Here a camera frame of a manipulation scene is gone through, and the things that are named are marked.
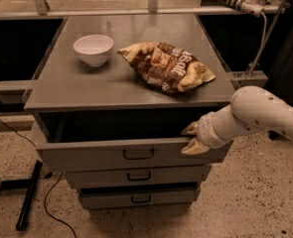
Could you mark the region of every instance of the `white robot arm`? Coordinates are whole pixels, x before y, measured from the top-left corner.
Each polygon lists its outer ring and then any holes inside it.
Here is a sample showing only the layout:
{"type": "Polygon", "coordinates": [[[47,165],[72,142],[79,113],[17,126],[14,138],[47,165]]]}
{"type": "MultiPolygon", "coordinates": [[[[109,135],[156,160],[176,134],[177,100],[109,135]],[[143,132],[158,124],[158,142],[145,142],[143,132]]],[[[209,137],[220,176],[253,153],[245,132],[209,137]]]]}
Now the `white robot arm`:
{"type": "Polygon", "coordinates": [[[234,93],[230,105],[202,116],[182,132],[195,136],[182,153],[204,153],[237,136],[262,130],[275,131],[293,141],[293,107],[263,88],[246,86],[234,93]]]}

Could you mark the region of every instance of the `cabinet top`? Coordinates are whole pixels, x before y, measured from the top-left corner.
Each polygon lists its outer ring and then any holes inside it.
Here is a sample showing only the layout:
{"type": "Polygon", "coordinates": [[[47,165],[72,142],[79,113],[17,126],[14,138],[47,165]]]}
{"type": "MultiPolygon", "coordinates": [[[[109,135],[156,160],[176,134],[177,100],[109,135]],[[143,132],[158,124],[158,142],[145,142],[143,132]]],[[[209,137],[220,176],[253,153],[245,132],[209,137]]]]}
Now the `cabinet top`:
{"type": "Polygon", "coordinates": [[[30,112],[165,108],[228,103],[234,88],[193,14],[70,16],[26,102],[30,112]],[[113,39],[111,59],[100,68],[80,61],[73,43],[85,35],[113,39]],[[192,53],[216,79],[169,96],[148,87],[117,51],[141,42],[162,42],[192,53]]]}

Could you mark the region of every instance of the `speckled floor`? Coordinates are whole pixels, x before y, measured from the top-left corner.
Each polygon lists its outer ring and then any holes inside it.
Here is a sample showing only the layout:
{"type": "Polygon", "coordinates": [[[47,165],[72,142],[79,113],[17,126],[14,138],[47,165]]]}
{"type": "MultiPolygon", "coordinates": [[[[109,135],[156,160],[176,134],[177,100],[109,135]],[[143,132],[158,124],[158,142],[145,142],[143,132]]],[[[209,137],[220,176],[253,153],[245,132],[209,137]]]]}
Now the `speckled floor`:
{"type": "MultiPolygon", "coordinates": [[[[1,116],[29,137],[28,115],[1,116]]],[[[27,179],[37,155],[25,139],[0,124],[0,178],[27,179]]],[[[73,237],[50,218],[44,197],[59,174],[39,181],[25,231],[16,223],[25,190],[0,192],[0,237],[73,237]]],[[[63,178],[48,198],[48,209],[73,227],[77,237],[293,237],[293,143],[267,134],[235,140],[222,164],[214,165],[192,205],[118,208],[88,212],[63,178]]]]}

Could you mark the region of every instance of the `chip bag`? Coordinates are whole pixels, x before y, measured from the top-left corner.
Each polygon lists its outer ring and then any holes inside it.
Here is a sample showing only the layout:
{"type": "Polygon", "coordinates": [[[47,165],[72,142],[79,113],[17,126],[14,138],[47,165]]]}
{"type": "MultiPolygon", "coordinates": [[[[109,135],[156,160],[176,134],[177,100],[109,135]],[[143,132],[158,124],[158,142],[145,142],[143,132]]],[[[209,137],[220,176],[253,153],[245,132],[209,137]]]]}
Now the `chip bag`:
{"type": "Polygon", "coordinates": [[[192,54],[165,43],[140,43],[118,51],[148,84],[169,94],[185,92],[216,76],[192,54]]]}

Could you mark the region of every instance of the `black cable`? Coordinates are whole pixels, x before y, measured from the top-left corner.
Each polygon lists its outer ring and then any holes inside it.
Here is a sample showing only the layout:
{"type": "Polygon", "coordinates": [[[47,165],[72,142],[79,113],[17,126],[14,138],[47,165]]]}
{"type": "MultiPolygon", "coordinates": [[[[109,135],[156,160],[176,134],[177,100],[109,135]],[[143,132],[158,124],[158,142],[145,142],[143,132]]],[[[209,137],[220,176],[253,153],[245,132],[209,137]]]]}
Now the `black cable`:
{"type": "Polygon", "coordinates": [[[4,123],[1,119],[0,119],[0,122],[1,122],[4,126],[6,126],[8,129],[10,129],[10,130],[12,130],[13,132],[15,132],[19,137],[21,137],[21,138],[23,138],[23,139],[29,141],[29,142],[30,142],[30,143],[36,148],[35,143],[32,142],[29,138],[27,138],[27,137],[21,135],[18,131],[16,131],[14,128],[10,127],[8,124],[4,123]]]}
{"type": "Polygon", "coordinates": [[[73,229],[69,224],[67,224],[66,222],[60,220],[59,218],[56,218],[56,217],[55,217],[54,215],[52,215],[52,214],[48,211],[48,209],[47,209],[47,198],[48,198],[48,195],[49,195],[49,193],[51,192],[51,190],[52,190],[52,189],[53,189],[53,188],[59,183],[59,181],[61,180],[63,174],[64,174],[64,173],[61,173],[61,174],[60,174],[60,176],[59,176],[58,180],[56,181],[56,183],[52,185],[52,187],[49,189],[49,191],[47,192],[47,194],[46,194],[46,196],[45,196],[45,201],[44,201],[45,211],[46,211],[46,213],[47,213],[51,218],[53,218],[54,220],[56,220],[56,221],[58,221],[58,222],[64,224],[65,226],[67,226],[67,227],[73,232],[73,236],[74,236],[74,238],[76,238],[76,234],[75,234],[74,229],[73,229]]]}
{"type": "MultiPolygon", "coordinates": [[[[26,139],[28,142],[30,142],[30,143],[36,148],[36,145],[35,145],[34,142],[32,142],[32,141],[31,141],[30,139],[28,139],[27,137],[21,135],[17,130],[15,130],[14,128],[10,127],[8,124],[6,124],[5,122],[3,122],[1,119],[0,119],[0,123],[3,124],[4,126],[6,126],[8,129],[10,129],[10,130],[12,130],[13,132],[15,132],[19,137],[26,139]]],[[[62,220],[56,218],[55,216],[53,216],[53,215],[48,211],[48,209],[47,209],[47,197],[48,197],[49,193],[51,192],[51,190],[52,190],[52,189],[53,189],[53,188],[59,183],[59,181],[61,180],[62,176],[63,176],[63,173],[61,173],[61,175],[60,175],[60,177],[58,178],[58,180],[56,181],[56,183],[53,184],[53,186],[49,189],[49,191],[47,192],[47,194],[46,194],[46,196],[45,196],[45,200],[44,200],[45,211],[46,211],[46,213],[47,213],[51,218],[53,218],[54,220],[56,220],[56,221],[58,221],[58,222],[63,223],[65,226],[67,226],[67,227],[73,232],[73,236],[74,236],[74,238],[76,238],[76,234],[75,234],[74,229],[73,229],[69,224],[67,224],[66,222],[64,222],[64,221],[62,221],[62,220]]]]}

